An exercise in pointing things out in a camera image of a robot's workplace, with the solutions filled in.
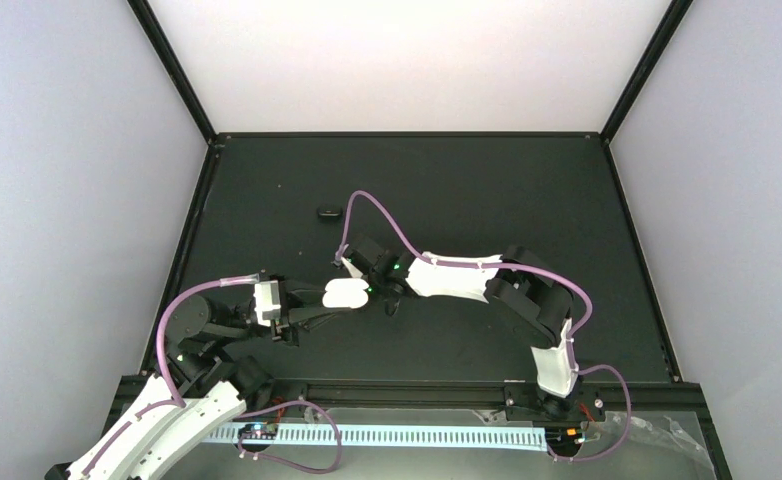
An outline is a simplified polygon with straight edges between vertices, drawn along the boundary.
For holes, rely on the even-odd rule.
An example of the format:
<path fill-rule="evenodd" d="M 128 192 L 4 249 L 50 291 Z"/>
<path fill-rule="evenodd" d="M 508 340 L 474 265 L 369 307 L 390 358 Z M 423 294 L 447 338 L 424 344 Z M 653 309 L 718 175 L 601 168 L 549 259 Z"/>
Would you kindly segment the white oval case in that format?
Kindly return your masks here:
<path fill-rule="evenodd" d="M 359 309 L 369 301 L 369 284 L 360 278 L 330 280 L 322 297 L 325 308 Z"/>

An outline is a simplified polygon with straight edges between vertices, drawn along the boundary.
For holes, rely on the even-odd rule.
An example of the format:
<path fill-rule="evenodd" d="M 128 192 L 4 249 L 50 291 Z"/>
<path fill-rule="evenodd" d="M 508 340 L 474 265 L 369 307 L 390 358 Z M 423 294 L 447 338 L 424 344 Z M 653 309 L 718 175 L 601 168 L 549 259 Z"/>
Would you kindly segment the black earbud charging case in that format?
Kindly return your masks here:
<path fill-rule="evenodd" d="M 316 215 L 321 222 L 338 222 L 344 215 L 344 209 L 337 205 L 321 205 L 316 209 Z"/>

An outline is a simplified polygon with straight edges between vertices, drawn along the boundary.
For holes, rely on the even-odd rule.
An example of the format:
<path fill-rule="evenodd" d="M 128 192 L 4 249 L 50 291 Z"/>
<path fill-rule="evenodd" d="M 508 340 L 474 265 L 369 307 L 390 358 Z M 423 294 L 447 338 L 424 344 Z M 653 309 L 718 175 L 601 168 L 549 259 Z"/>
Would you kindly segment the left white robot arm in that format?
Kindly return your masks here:
<path fill-rule="evenodd" d="M 294 287 L 258 274 L 194 286 L 167 306 L 155 337 L 156 370 L 137 397 L 85 454 L 52 466 L 48 479 L 160 479 L 221 425 L 261 418 L 261 434 L 290 407 L 327 421 L 336 452 L 343 435 L 327 411 L 307 400 L 271 402 L 272 378 L 251 357 L 224 345 L 253 336 L 291 340 L 304 323 L 364 307 L 369 286 L 339 278 Z"/>

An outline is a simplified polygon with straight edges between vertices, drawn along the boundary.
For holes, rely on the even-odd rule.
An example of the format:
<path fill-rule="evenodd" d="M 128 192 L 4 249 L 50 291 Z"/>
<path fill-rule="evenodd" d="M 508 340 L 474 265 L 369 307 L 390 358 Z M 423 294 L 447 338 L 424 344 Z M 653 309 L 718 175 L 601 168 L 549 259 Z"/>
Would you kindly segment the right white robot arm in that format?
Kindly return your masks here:
<path fill-rule="evenodd" d="M 560 419 L 577 404 L 579 377 L 569 350 L 575 293 L 524 247 L 488 257 L 449 257 L 384 248 L 368 237 L 343 246 L 335 263 L 386 302 L 391 315 L 402 297 L 453 297 L 495 308 L 514 335 L 530 347 L 536 370 L 536 401 L 547 417 Z"/>

